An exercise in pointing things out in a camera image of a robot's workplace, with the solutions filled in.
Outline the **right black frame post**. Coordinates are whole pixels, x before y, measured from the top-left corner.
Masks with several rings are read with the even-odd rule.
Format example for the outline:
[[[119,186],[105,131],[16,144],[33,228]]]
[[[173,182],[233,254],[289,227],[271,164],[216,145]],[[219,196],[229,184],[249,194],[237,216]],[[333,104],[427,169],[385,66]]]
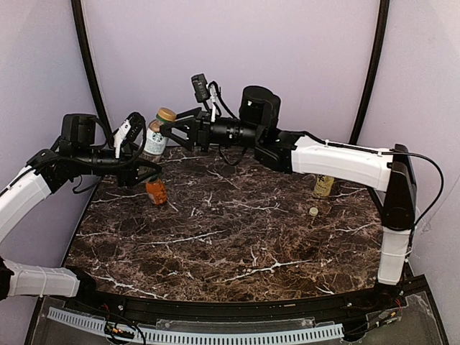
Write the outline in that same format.
[[[374,40],[372,44],[372,51],[369,58],[369,66],[367,75],[364,82],[362,96],[359,102],[359,108],[356,113],[354,125],[349,138],[349,144],[358,144],[359,137],[364,126],[367,110],[371,100],[374,82],[377,76],[378,67],[380,64],[380,57],[382,54],[382,47],[385,40],[385,32],[387,26],[387,18],[390,10],[390,0],[381,0],[379,2],[379,9],[377,14],[377,23],[375,27]]]

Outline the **left black frame post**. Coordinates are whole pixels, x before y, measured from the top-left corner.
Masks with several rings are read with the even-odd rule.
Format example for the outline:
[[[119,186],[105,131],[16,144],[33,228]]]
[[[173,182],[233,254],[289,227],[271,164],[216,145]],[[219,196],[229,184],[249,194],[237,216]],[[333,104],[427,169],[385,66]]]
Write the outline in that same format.
[[[81,0],[71,0],[70,3],[73,12],[73,21],[78,39],[78,46],[80,49],[80,56],[83,62],[83,67],[86,73],[86,79],[91,92],[93,103],[96,109],[96,114],[102,121],[104,127],[106,129],[111,129],[101,89],[99,87],[96,70],[93,64],[89,37],[86,30],[85,16],[83,13],[83,2]]]

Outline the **brown coffee bottle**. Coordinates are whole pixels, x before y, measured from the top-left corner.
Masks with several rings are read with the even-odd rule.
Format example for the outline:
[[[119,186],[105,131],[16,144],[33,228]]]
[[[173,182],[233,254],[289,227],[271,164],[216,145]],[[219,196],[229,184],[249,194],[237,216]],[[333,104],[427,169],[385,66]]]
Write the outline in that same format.
[[[163,124],[170,124],[175,121],[177,114],[165,107],[159,108],[155,118],[147,127],[147,138],[143,155],[146,160],[158,163],[167,146],[168,138],[164,137],[160,128]]]

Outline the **yellow tea bottle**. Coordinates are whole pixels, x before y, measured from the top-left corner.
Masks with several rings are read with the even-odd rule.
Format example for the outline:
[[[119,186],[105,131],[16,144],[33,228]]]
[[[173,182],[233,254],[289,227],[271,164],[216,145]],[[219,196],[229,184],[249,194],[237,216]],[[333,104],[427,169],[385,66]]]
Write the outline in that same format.
[[[327,175],[317,175],[316,184],[313,188],[313,195],[317,198],[327,198],[330,196],[334,184],[334,178]]]

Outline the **orange juice bottle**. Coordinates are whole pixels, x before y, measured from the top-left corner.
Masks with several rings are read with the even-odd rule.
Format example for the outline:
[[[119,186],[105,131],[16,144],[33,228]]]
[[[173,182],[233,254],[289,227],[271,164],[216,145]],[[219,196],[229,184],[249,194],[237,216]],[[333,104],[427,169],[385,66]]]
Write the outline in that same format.
[[[146,182],[146,191],[149,199],[154,205],[160,206],[167,202],[165,184],[158,177],[150,178]]]

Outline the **pale yellow bottle cap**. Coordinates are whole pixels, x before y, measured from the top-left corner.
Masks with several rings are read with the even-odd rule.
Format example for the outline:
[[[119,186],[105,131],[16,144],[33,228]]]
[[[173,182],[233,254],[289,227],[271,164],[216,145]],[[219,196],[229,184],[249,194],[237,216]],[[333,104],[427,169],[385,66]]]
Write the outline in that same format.
[[[311,207],[309,209],[308,213],[309,213],[310,216],[317,216],[318,215],[318,209],[316,207]]]

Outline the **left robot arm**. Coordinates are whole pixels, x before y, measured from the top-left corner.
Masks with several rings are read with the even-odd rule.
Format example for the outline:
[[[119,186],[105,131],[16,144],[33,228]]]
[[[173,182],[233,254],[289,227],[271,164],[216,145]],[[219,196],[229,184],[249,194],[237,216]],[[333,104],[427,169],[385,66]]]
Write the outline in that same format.
[[[1,191],[1,238],[39,203],[77,177],[114,176],[120,186],[135,186],[161,167],[142,159],[144,145],[134,143],[147,136],[144,117],[133,112],[115,131],[105,129],[103,144],[95,143],[96,115],[66,114],[53,146],[29,159],[18,175]],[[74,298],[92,281],[77,269],[41,267],[1,259],[1,299],[17,295]]]

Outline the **black front rail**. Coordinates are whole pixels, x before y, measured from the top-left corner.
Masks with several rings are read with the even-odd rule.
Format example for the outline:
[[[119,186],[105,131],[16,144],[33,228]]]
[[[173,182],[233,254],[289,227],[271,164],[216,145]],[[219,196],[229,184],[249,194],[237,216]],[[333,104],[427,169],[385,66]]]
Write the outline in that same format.
[[[272,302],[199,303],[136,298],[93,291],[83,298],[65,300],[65,306],[97,316],[116,316],[138,324],[154,325],[160,319],[198,322],[282,321],[314,318],[357,325],[366,314],[395,308],[396,302],[377,301],[375,289],[317,298]]]

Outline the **black frame post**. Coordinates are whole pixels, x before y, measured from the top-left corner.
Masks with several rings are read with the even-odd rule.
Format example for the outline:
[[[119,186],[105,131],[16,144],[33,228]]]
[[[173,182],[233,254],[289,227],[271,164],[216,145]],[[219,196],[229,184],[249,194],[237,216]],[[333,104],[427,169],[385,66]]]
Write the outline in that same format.
[[[83,62],[83,67],[86,73],[86,79],[91,92],[93,103],[96,109],[96,114],[102,121],[104,127],[106,129],[111,129],[101,89],[99,87],[96,70],[93,64],[89,37],[86,30],[85,16],[83,13],[83,2],[81,0],[71,0],[70,3],[73,12],[73,21],[78,39],[78,46],[80,49],[80,56]]]
[[[369,58],[369,66],[367,75],[364,82],[362,96],[359,102],[359,108],[356,113],[354,125],[349,138],[349,144],[358,144],[359,137],[364,126],[367,110],[371,100],[374,82],[377,76],[378,67],[380,64],[380,57],[382,54],[382,47],[385,40],[385,32],[387,26],[387,18],[390,10],[390,0],[381,0],[379,2],[379,9],[377,14],[377,23],[375,27],[374,40],[372,44],[372,51]]]

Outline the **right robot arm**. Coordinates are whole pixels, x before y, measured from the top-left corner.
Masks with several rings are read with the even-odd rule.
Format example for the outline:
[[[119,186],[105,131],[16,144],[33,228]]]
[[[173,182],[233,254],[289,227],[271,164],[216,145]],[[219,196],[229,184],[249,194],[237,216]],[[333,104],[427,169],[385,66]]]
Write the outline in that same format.
[[[237,118],[196,108],[163,124],[160,131],[187,150],[207,151],[210,144],[250,148],[255,160],[273,171],[327,175],[383,192],[377,282],[398,284],[413,232],[422,219],[416,213],[417,184],[411,163],[422,156],[401,144],[392,149],[368,148],[320,139],[307,131],[278,129],[280,106],[280,97],[269,89],[247,86]]]

